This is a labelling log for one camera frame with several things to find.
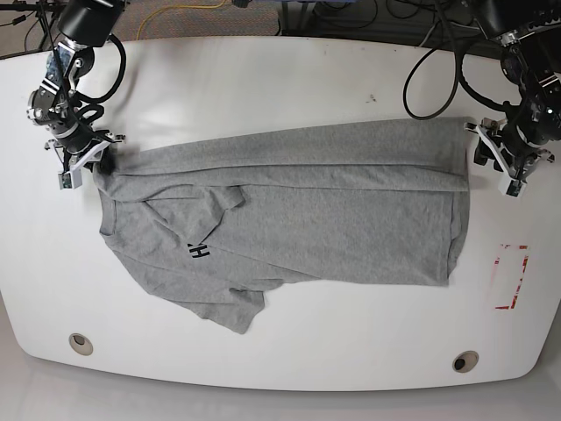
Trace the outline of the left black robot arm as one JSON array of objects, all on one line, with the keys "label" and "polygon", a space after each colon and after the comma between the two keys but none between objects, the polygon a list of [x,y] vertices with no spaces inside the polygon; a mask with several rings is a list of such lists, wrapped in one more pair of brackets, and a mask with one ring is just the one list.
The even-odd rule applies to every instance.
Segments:
[{"label": "left black robot arm", "polygon": [[465,6],[482,35],[501,45],[502,73],[521,95],[517,105],[496,103],[458,78],[469,96],[504,115],[500,121],[466,124],[479,137],[473,160],[480,166],[491,161],[501,173],[500,192],[518,197],[540,162],[554,162],[544,145],[560,139],[560,80],[538,37],[548,25],[559,24],[560,8],[551,1],[468,1]]}]

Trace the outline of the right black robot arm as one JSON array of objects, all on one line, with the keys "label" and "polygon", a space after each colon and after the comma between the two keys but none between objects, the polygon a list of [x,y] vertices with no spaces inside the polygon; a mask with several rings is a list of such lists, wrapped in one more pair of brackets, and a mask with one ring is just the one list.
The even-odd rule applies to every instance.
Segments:
[{"label": "right black robot arm", "polygon": [[[59,161],[61,189],[82,185],[82,169],[99,164],[112,169],[107,148],[125,140],[124,135],[96,129],[103,116],[103,104],[120,87],[126,70],[126,52],[113,29],[123,14],[126,1],[70,1],[60,15],[58,28],[64,39],[50,42],[46,73],[28,101],[27,117],[53,136],[45,149]],[[101,96],[87,96],[78,90],[80,79],[94,66],[95,50],[110,42],[119,53],[116,80]]]}]

